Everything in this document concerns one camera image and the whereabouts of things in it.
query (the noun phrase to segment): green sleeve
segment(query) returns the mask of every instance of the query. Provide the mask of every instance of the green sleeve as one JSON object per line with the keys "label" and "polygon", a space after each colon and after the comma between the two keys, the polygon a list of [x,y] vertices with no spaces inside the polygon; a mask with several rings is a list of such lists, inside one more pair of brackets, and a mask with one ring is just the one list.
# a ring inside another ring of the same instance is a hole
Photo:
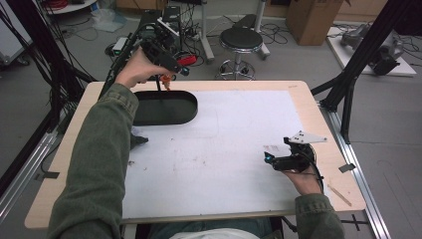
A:
{"label": "green sleeve", "polygon": [[48,238],[120,238],[121,202],[136,96],[114,84],[91,108],[76,140]]}
{"label": "green sleeve", "polygon": [[296,220],[300,239],[344,238],[341,221],[325,195],[296,198]]}

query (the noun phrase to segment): person's left hand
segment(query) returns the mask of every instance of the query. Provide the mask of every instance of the person's left hand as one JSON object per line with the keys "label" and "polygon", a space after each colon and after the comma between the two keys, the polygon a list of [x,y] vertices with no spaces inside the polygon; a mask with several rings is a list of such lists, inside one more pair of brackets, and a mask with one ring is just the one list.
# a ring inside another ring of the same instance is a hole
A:
{"label": "person's left hand", "polygon": [[127,88],[132,88],[138,83],[146,83],[149,77],[154,75],[174,74],[167,69],[153,65],[145,56],[141,48],[138,48],[130,57],[126,66],[117,75],[116,83]]}

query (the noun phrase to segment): person's right hand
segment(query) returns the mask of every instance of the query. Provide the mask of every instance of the person's right hand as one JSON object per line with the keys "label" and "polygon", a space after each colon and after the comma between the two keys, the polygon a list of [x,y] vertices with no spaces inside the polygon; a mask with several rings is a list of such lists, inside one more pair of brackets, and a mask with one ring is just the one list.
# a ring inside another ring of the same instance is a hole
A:
{"label": "person's right hand", "polygon": [[283,171],[291,182],[295,185],[296,190],[301,195],[308,195],[313,193],[322,194],[320,191],[317,177],[313,168],[310,166],[302,172]]}

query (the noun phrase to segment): wooden table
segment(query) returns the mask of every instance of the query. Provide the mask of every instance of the wooden table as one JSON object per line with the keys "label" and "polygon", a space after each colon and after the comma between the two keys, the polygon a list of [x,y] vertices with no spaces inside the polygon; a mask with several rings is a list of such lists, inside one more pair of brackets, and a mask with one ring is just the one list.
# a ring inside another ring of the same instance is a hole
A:
{"label": "wooden table", "polygon": [[[103,83],[91,83],[78,106],[77,111],[69,125],[69,128],[56,153],[50,171],[58,171],[57,179],[44,179],[37,197],[25,220],[28,228],[47,228],[52,207],[66,185],[67,171],[70,164],[73,145],[81,129],[82,122],[88,111],[98,100]],[[313,143],[317,154],[317,166],[323,171],[324,182],[329,190],[330,201],[336,211],[356,211],[365,208],[364,199],[350,172],[341,173],[338,169],[345,165],[331,132],[324,121],[317,103],[310,89],[300,81],[248,81],[248,82],[225,82],[225,81],[198,81],[198,82],[172,82],[172,90],[181,91],[287,91],[290,93],[297,113],[306,132],[327,137],[327,142]],[[148,82],[132,89],[134,92],[156,90],[156,84]],[[257,214],[247,213],[245,216],[270,216],[280,215],[280,212],[265,212]]]}

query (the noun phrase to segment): concrete floor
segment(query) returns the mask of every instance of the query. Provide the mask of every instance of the concrete floor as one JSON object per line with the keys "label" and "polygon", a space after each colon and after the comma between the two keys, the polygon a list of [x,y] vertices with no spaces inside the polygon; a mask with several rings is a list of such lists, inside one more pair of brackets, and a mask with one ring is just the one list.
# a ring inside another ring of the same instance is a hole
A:
{"label": "concrete floor", "polygon": [[[81,11],[63,17],[62,21],[72,24],[89,17],[89,12]],[[211,29],[211,26],[225,21],[220,18],[209,20],[208,24]],[[270,22],[285,27],[283,19],[267,19],[263,23]],[[66,42],[81,65],[96,79],[103,81],[111,65],[110,58],[104,53],[105,48],[118,37],[133,32],[137,22],[127,21],[122,29],[114,33],[96,32],[91,28],[92,23],[76,26],[78,36],[73,35]],[[219,26],[219,29],[224,29],[230,24]],[[305,81],[312,89],[340,73],[340,64],[327,43],[320,47],[301,47],[289,33],[282,35],[288,43],[267,45],[271,56],[266,61],[254,54],[243,57],[256,68],[258,80]],[[210,42],[215,61],[191,68],[188,77],[179,77],[177,81],[213,80],[220,64],[233,57],[218,46],[217,38],[210,38]],[[422,47],[420,40],[416,39],[415,44]],[[407,63],[422,65],[421,60],[407,54],[403,58]],[[421,238],[422,235],[422,187],[418,185],[422,179],[422,107],[419,103],[422,68],[414,67],[414,70],[418,75],[413,78],[360,76],[355,86],[351,115],[351,145],[392,238]],[[325,95],[320,94],[316,99],[321,100]],[[48,97],[49,87],[34,65],[22,67],[13,64],[0,72],[0,175],[46,115]],[[1,238],[45,237],[45,230],[28,230],[23,224],[40,184],[37,180],[28,184],[0,224]],[[357,220],[366,221],[363,212],[354,214]],[[341,219],[351,220],[350,213],[339,215]],[[354,225],[345,224],[344,227],[346,238],[373,238],[367,225],[360,225],[359,231]],[[286,237],[297,238],[289,230]]]}

